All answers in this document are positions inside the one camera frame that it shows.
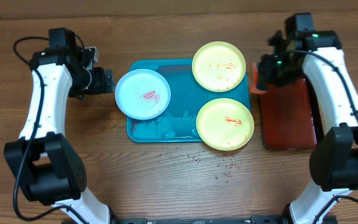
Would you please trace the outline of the light blue plate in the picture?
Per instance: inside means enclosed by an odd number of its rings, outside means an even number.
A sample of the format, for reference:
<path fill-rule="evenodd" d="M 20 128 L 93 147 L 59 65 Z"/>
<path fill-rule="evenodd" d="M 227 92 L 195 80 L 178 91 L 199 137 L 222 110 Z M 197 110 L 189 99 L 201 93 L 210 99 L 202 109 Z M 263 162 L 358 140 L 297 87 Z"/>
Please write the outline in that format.
<path fill-rule="evenodd" d="M 171 89 L 158 72 L 136 69 L 118 81 L 115 100 L 118 108 L 128 117 L 148 120 L 158 117 L 167 109 Z"/>

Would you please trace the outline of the red black sponge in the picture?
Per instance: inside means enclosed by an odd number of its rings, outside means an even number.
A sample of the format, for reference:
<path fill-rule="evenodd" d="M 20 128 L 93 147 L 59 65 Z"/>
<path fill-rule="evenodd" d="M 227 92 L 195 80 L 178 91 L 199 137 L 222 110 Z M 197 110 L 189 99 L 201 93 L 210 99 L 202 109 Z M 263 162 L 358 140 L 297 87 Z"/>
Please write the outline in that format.
<path fill-rule="evenodd" d="M 250 85 L 249 91 L 251 93 L 261 95 L 268 91 L 268 88 L 262 83 L 259 83 L 259 71 L 257 64 L 254 62 L 251 66 L 252 69 L 252 84 Z"/>

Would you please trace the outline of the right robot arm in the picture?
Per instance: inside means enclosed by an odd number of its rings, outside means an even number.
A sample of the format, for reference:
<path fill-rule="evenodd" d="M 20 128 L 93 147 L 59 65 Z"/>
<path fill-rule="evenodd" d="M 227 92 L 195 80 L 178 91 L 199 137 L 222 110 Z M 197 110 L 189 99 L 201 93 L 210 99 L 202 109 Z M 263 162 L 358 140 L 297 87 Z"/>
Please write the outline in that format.
<path fill-rule="evenodd" d="M 311 180 L 285 209 L 283 223 L 336 223 L 328 216 L 341 199 L 358 190 L 358 94 L 344 51 L 332 30 L 314 28 L 310 13 L 296 13 L 270 39 L 272 54 L 254 69 L 251 92 L 266 93 L 305 76 L 319 102 L 326 134 L 310 155 Z"/>

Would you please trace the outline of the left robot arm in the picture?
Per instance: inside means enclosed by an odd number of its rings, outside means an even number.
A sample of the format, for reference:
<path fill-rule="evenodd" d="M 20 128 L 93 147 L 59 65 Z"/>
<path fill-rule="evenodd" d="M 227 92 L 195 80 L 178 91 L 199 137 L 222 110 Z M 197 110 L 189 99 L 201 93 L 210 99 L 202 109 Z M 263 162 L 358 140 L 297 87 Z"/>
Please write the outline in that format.
<path fill-rule="evenodd" d="M 97 48 L 86 47 L 72 30 L 50 29 L 46 41 L 48 47 L 26 62 L 33 90 L 25 125 L 18 140 L 4 146 L 15 177 L 13 208 L 23 194 L 73 223 L 116 223 L 111 207 L 88 188 L 85 165 L 65 136 L 67 100 L 112 93 L 112 71 L 98 66 Z"/>

